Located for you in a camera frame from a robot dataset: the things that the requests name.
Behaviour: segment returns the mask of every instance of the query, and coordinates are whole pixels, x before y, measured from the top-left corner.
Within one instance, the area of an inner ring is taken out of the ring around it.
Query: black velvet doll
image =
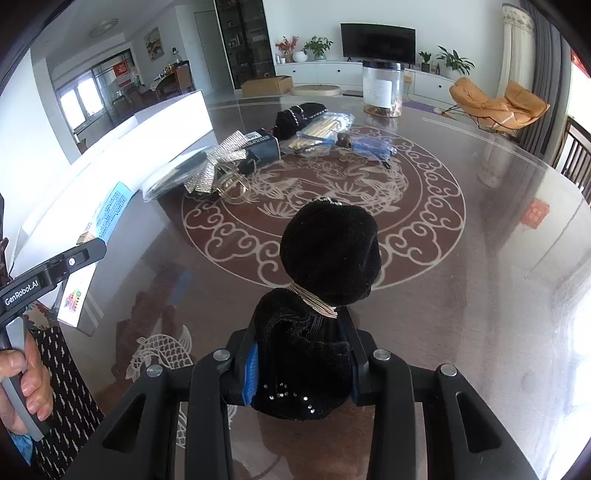
[[[293,217],[281,261],[293,280],[254,313],[259,378],[252,406],[281,419],[318,420],[352,390],[351,348],[335,307],[367,297],[380,270],[378,228],[364,209],[315,200]]]

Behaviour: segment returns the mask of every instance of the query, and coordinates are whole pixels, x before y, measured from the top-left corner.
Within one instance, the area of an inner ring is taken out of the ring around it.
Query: red decoration
[[[519,222],[536,230],[549,213],[550,205],[540,199],[533,199],[525,209]]]
[[[581,70],[581,72],[583,72],[587,77],[591,78],[591,75],[589,75],[589,72],[587,71],[587,69],[584,67],[583,62],[581,61],[581,59],[578,57],[578,55],[572,51],[572,56],[573,56],[573,63],[579,67],[579,69]]]
[[[295,47],[299,40],[299,37],[292,37],[291,40],[287,40],[287,38],[283,37],[282,41],[275,42],[275,46],[283,53],[292,53],[296,49]]]
[[[113,71],[115,72],[115,76],[118,77],[128,73],[129,69],[127,68],[127,64],[124,61],[120,61],[119,63],[113,65]]]

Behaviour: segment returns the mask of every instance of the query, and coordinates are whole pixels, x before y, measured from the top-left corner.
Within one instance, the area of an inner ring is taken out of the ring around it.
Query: sleeve
[[[14,445],[17,447],[18,451],[21,452],[22,457],[27,461],[29,465],[31,465],[31,460],[33,458],[33,440],[29,435],[15,435],[12,432],[9,432]]]

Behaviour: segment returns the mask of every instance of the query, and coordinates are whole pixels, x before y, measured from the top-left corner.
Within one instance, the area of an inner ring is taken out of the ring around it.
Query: round cushion
[[[336,85],[299,85],[291,89],[291,94],[336,97],[341,94],[341,91]]]

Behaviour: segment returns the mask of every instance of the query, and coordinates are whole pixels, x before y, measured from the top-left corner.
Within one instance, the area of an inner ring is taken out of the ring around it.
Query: hand
[[[0,378],[13,377],[22,371],[24,365],[27,366],[27,370],[21,379],[21,389],[27,398],[27,410],[31,415],[37,414],[39,420],[46,420],[53,411],[53,390],[49,370],[41,363],[37,344],[29,332],[25,341],[25,355],[16,350],[0,352]],[[28,433],[2,387],[0,387],[0,420],[8,430],[17,435]]]

